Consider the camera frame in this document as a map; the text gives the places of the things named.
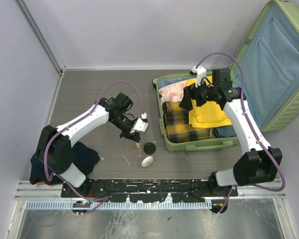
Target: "green suitcase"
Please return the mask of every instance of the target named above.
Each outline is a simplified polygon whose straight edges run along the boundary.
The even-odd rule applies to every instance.
[[[245,94],[262,132],[284,127],[299,113],[299,7],[295,3],[270,1],[252,28],[237,60],[245,74]],[[170,142],[165,133],[159,84],[190,79],[189,73],[155,79],[160,114],[160,131],[169,151],[204,151],[238,144],[237,137],[205,139],[184,143]],[[231,79],[241,85],[236,64]]]

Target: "gray wood-grain surface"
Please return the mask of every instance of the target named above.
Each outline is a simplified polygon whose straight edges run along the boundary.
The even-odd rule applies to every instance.
[[[169,152],[165,148],[159,131],[159,113],[156,92],[151,80],[154,77],[174,74],[179,70],[102,70],[67,71],[51,119],[52,126],[70,121],[85,112],[99,97],[102,90],[115,81],[129,81],[140,92],[149,127],[141,135],[142,145],[153,142],[156,145],[154,162],[142,168],[141,161],[146,157],[143,147],[137,149],[133,141],[120,139],[120,130],[111,123],[102,125],[80,141],[96,150],[101,157],[91,178],[208,178],[211,172],[230,168],[241,156],[239,145],[225,149],[201,152]],[[128,95],[134,102],[130,110],[136,117],[141,115],[137,94],[124,84],[111,87],[105,97],[115,97],[119,92]]]

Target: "black lens cap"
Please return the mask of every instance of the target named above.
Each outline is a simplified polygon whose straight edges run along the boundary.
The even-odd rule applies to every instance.
[[[149,143],[144,144],[143,149],[147,155],[152,155],[156,151],[156,146],[155,146],[155,144],[149,142]]]

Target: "plaid fabric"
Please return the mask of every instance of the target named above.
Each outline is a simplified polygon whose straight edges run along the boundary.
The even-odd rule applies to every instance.
[[[162,105],[167,139],[173,143],[215,138],[209,128],[193,128],[188,124],[188,111],[179,103],[164,102]]]

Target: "robotic arm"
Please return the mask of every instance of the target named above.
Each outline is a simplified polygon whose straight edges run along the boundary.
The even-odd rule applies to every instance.
[[[270,152],[278,165],[281,162],[282,153],[279,148],[271,148],[270,144],[261,134],[250,114],[245,95],[245,112],[243,112],[241,106],[241,88],[232,87],[230,70],[213,70],[212,86],[206,84],[205,81],[208,80],[205,78],[206,70],[204,71],[201,68],[202,67],[200,67],[200,69],[192,68],[191,74],[194,75],[196,79],[199,78],[201,80],[184,88],[184,97],[179,106],[187,110],[192,110],[191,100],[195,100],[197,106],[202,106],[207,101],[215,101],[231,120],[241,144],[243,154],[233,168],[211,174],[209,177],[211,187],[215,188],[229,185],[245,186],[248,184],[273,181],[277,173],[277,168],[260,146],[260,142]],[[247,123],[245,114],[249,116],[253,129],[251,129]],[[260,140],[255,138],[252,130],[257,133]]]
[[[64,128],[54,140],[48,152],[48,167],[56,174],[63,177],[74,187],[80,187],[86,180],[85,175],[72,163],[73,145],[84,135],[96,127],[111,122],[122,132],[120,138],[124,137],[133,140],[137,147],[140,147],[140,132],[145,132],[148,126],[146,114],[142,115],[143,119],[129,119],[124,115],[133,106],[132,100],[119,93],[115,98],[101,98],[98,105],[93,105],[85,113],[68,123],[59,125],[56,128],[48,125],[42,132],[36,150],[37,158],[43,162],[44,152],[50,139]],[[78,121],[73,127],[69,127],[73,122]]]

